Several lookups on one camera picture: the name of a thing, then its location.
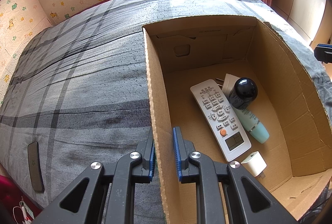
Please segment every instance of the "mattress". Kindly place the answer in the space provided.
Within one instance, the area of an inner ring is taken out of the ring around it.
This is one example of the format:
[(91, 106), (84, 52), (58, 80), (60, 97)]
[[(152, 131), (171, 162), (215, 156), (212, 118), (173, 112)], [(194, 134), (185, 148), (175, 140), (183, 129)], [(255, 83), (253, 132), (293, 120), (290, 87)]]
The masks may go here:
[[(260, 0), (110, 0), (35, 36), (0, 108), (0, 162), (46, 207), (94, 161), (117, 161), (151, 126), (142, 25), (193, 15), (267, 21), (310, 74), (331, 118), (332, 83), (298, 33)], [(32, 189), (27, 145), (39, 143), (44, 193)], [(164, 223), (158, 172), (137, 184), (135, 223)]]

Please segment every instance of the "orange button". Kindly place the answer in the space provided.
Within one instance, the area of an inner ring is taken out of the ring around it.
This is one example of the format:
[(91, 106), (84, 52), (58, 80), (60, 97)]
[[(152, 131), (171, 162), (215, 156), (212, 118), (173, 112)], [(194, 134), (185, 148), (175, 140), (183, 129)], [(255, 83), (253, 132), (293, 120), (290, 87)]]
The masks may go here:
[(222, 129), (222, 130), (220, 130), (220, 134), (221, 134), (222, 136), (225, 136), (225, 135), (227, 134), (227, 132), (226, 132), (225, 129)]

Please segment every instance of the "white remote control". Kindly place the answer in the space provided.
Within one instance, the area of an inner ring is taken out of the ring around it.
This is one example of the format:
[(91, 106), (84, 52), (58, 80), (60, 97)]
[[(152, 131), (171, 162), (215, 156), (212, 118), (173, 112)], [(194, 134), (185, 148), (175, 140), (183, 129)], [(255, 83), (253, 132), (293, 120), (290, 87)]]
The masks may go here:
[(214, 80), (190, 88), (217, 142), (230, 162), (250, 147), (251, 143), (232, 106)]

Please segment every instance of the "triangular cutout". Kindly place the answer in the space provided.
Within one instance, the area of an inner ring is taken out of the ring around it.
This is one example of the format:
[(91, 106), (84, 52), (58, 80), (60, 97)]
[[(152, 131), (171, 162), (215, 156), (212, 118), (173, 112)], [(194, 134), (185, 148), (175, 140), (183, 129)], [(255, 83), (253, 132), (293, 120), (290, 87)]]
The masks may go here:
[(89, 183), (88, 178), (83, 179), (77, 185), (77, 187), (74, 188), (67, 195), (67, 197), (62, 200), (62, 202), (60, 203), (60, 207), (62, 209), (66, 209), (70, 212), (77, 213), (80, 208), (80, 205), (81, 205), (84, 193), (86, 191), (86, 188), (88, 186), (88, 183)]
[(241, 181), (247, 194), (251, 211), (257, 213), (271, 206), (270, 201), (246, 177), (242, 177)]

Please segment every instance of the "open cardboard box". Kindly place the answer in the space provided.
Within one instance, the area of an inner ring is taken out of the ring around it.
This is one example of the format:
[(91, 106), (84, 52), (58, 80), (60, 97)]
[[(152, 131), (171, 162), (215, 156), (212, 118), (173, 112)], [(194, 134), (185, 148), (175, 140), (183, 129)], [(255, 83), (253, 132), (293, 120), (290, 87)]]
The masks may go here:
[(298, 220), (332, 176), (332, 134), (313, 82), (282, 38), (255, 17), (210, 15), (143, 27), (153, 136), (168, 224), (196, 223), (195, 184), (178, 182), (172, 127), (213, 160), (226, 163), (190, 87), (226, 73), (249, 77), (258, 97), (249, 109), (270, 138), (259, 151), (263, 186)]

